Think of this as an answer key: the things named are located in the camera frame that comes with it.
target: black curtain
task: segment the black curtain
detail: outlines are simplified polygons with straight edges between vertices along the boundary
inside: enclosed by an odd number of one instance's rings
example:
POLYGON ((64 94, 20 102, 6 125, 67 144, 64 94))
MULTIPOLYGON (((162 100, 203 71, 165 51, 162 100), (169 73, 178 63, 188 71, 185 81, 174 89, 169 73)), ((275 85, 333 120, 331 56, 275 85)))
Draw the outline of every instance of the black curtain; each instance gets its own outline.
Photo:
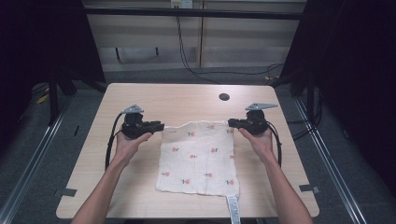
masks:
POLYGON ((0 140, 2 149, 31 100, 36 83, 105 82, 87 16, 51 7, 82 7, 79 0, 3 0, 0 6, 0 140))
POLYGON ((308 0, 281 78, 298 95, 309 75, 362 156, 396 196, 396 3, 308 0))

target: black cable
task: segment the black cable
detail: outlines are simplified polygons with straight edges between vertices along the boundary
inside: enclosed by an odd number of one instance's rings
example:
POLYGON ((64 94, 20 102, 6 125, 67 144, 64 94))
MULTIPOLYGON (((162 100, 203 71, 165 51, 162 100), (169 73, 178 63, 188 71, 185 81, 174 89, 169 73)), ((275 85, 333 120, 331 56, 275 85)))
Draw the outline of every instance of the black cable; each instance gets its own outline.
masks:
POLYGON ((309 128, 308 130, 305 130, 305 131, 302 131, 300 133, 294 134, 292 136, 294 141, 304 137, 308 133, 311 133, 312 131, 314 131, 319 126, 320 121, 321 121, 321 117, 322 117, 322 104, 323 104, 323 95, 320 92, 319 93, 318 105, 317 105, 317 114, 315 115, 315 120, 312 123, 312 127, 309 128))
POLYGON ((276 147, 277 147, 277 163, 279 164, 280 167, 282 167, 282 144, 280 143, 279 140, 279 134, 277 133, 277 130, 270 121, 267 121, 268 128, 271 130, 271 132, 274 134, 275 140, 276 140, 276 147))
POLYGON ((290 83, 296 78, 299 78, 299 76, 302 73, 306 72, 306 69, 304 68, 304 64, 305 64, 305 60, 301 60, 299 62, 299 65, 297 66, 297 69, 290 72, 287 76, 280 76, 280 78, 277 81, 271 83, 270 86, 275 89, 278 86, 284 85, 286 83, 290 83))
POLYGON ((113 129, 111 130, 111 135, 110 138, 108 139, 107 143, 107 151, 106 151, 106 160, 105 160, 105 170, 107 169, 108 165, 110 164, 110 154, 111 154, 111 148, 113 147, 113 142, 114 138, 116 137, 117 133, 114 134, 116 131, 116 126, 117 122, 119 121, 119 118, 121 117, 121 113, 117 116, 116 120, 114 121, 113 129))
POLYGON ((299 120, 293 120, 293 121, 286 121, 288 124, 296 124, 296 123, 305 123, 307 122, 307 119, 299 119, 299 120))
POLYGON ((260 121, 265 121, 268 125, 268 128, 271 130, 271 132, 273 133, 275 140, 276 140, 276 147, 277 147, 277 163, 279 164, 279 166, 282 166, 282 144, 280 143, 279 140, 279 134, 277 133, 276 127, 274 124, 272 124, 270 121, 265 120, 265 119, 261 119, 257 116, 253 116, 253 115, 249 115, 247 114, 247 118, 253 118, 256 120, 260 120, 260 121))
POLYGON ((267 69, 263 72, 257 72, 257 73, 242 73, 242 72, 227 72, 227 71, 223 71, 223 72, 196 72, 196 71, 192 71, 192 69, 189 66, 188 60, 187 60, 187 56, 184 50, 184 44, 183 44, 183 38, 181 35, 181 26, 180 26, 180 18, 177 17, 177 32, 178 32, 178 41, 179 41, 179 51, 180 51, 180 57, 181 57, 181 61, 183 62, 184 67, 191 72, 193 75, 195 75, 198 78, 201 78, 203 80, 206 81, 210 81, 210 82, 214 82, 216 84, 220 84, 215 80, 209 79, 209 78, 205 78, 205 77, 200 77, 198 75, 207 75, 207 74, 237 74, 237 75, 246 75, 246 76, 256 76, 256 75, 262 75, 267 73, 268 77, 269 77, 269 72, 278 68, 279 66, 283 66, 283 63, 273 63, 270 64, 267 69))

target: table surface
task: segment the table surface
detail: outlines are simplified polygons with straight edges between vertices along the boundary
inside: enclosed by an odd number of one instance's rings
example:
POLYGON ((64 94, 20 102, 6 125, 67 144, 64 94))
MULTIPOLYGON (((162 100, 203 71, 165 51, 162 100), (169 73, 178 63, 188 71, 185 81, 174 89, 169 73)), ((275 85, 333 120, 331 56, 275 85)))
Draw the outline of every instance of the table surface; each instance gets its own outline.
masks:
MULTIPOLYGON (((313 192, 301 192, 299 189, 300 185, 309 182, 273 88, 120 83, 111 84, 107 88, 67 184, 68 189, 76 189, 77 193, 74 197, 62 197, 56 211, 57 216, 72 218, 102 177, 108 138, 116 116, 124 108, 139 105, 145 110, 143 121, 160 120, 166 126, 180 126, 195 120, 245 119, 245 108, 252 103, 278 105, 265 109, 264 113, 279 133, 283 153, 282 170, 311 216, 317 216, 319 210, 313 192), (230 100, 221 101, 221 93, 229 94, 230 100)), ((123 117, 119 120, 117 130, 122 122, 123 117)), ((162 135, 155 133, 140 145, 139 151, 121 175, 107 217, 229 217, 225 197, 155 190, 161 142, 162 135)), ((240 132, 234 132, 234 155, 240 181, 241 217, 276 217, 275 201, 265 168, 249 141, 240 132)))

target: towel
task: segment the towel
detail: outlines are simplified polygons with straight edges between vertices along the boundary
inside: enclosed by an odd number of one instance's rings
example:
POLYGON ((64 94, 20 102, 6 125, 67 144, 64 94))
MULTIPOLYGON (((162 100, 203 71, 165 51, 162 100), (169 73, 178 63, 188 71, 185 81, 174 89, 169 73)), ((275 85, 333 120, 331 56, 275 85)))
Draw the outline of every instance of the towel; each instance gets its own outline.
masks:
POLYGON ((192 121, 165 127, 156 190, 239 195, 233 128, 227 121, 192 121))

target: controller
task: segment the controller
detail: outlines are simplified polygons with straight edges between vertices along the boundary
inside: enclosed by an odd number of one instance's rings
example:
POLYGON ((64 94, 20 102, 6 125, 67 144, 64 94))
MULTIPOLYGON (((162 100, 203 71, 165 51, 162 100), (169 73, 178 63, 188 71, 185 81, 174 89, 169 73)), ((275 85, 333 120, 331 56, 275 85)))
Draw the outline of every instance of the controller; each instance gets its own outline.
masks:
POLYGON ((248 111, 246 119, 229 119, 228 126, 236 129, 244 128, 251 135, 260 135, 268 129, 268 123, 262 110, 248 111))
POLYGON ((163 131, 164 124, 160 121, 143 121, 140 113, 126 114, 122 123, 121 131, 129 138, 136 139, 144 133, 156 133, 163 131))

